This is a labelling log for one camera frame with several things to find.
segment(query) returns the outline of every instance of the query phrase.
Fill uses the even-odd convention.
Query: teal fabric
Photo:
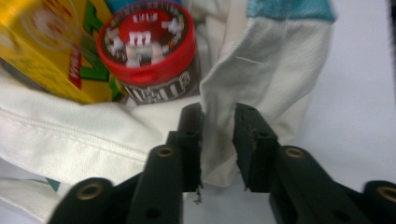
[[[108,9],[110,9],[111,13],[115,13],[123,7],[127,7],[132,3],[144,2],[144,1],[152,1],[152,0],[105,0]],[[181,0],[173,0],[175,2],[181,3]]]
[[[247,16],[274,20],[335,21],[329,0],[249,0]]]
[[[53,190],[57,191],[61,183],[53,179],[49,179],[49,178],[46,179],[49,182],[49,185],[53,188]]]

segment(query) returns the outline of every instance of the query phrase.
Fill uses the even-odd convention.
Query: black plastic part
[[[200,104],[187,105],[181,111],[177,132],[170,132],[166,144],[181,150],[183,192],[195,192],[201,183],[201,138],[203,113]]]
[[[275,196],[273,210],[283,209],[279,206],[283,201],[277,198],[289,197],[297,212],[295,222],[285,222],[283,218],[279,223],[371,223],[307,151],[298,147],[281,147],[276,153],[275,167],[284,190],[271,190]]]
[[[375,223],[396,223],[396,185],[387,181],[371,181],[362,194],[373,213]]]
[[[103,178],[86,179],[75,185],[55,210],[49,224],[101,224],[112,204],[113,188]]]
[[[108,217],[107,223],[125,223],[139,179],[140,174],[113,187],[113,194],[111,196],[111,202],[113,202],[113,204],[109,206],[106,212]]]
[[[381,222],[376,222],[376,220],[378,219],[375,217],[375,211],[371,208],[371,205],[368,204],[367,201],[364,199],[362,193],[347,188],[341,184],[338,184],[338,186],[342,189],[342,191],[349,198],[349,200],[352,201],[354,204],[356,204],[359,207],[359,209],[363,212],[363,214],[366,215],[371,220],[372,223],[381,223]]]
[[[126,224],[182,222],[181,152],[178,147],[155,147],[148,156],[132,200]]]
[[[278,194],[270,194],[270,204],[277,224],[297,223],[297,211],[283,188],[278,191]]]
[[[269,177],[279,147],[277,136],[259,111],[249,105],[236,105],[234,121],[233,145],[245,185],[252,192],[269,192]]]

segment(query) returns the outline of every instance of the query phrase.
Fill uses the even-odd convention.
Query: brass screw hole
[[[170,157],[175,151],[170,147],[164,147],[157,151],[157,155],[160,157]]]
[[[290,147],[285,150],[286,155],[293,158],[302,158],[304,156],[304,152],[298,148]]]
[[[376,190],[385,199],[396,203],[396,189],[387,186],[382,186],[382,187],[378,187]]]
[[[77,197],[81,200],[89,200],[96,198],[103,192],[103,186],[99,182],[93,182],[82,187],[77,192]]]

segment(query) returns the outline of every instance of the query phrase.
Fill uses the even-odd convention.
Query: cylindrical container
[[[123,8],[99,32],[97,48],[138,105],[198,89],[193,21],[180,4],[140,2]]]

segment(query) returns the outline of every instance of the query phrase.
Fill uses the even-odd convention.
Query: yellow box
[[[44,89],[83,104],[122,98],[95,46],[104,0],[0,0],[0,13],[0,57]]]

